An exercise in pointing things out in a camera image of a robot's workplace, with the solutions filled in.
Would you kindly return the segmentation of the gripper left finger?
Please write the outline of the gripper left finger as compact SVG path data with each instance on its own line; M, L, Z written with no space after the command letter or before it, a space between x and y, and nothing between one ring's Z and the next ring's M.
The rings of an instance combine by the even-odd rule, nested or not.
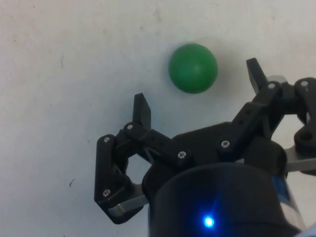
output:
M151 109L143 93L134 96L132 121L117 135L97 141L94 200L115 224L127 222L148 203L143 185L126 174L133 155L162 168L164 179L193 164L188 148L151 128Z

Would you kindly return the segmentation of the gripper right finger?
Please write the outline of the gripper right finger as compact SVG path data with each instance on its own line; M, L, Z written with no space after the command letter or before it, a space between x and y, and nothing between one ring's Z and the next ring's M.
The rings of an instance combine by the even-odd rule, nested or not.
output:
M256 136L270 139L285 115L297 115L304 126L294 135L298 153L316 155L316 80L303 78L290 85L268 81L258 60L246 60L255 97L246 103L222 133L218 156L225 161L241 156Z

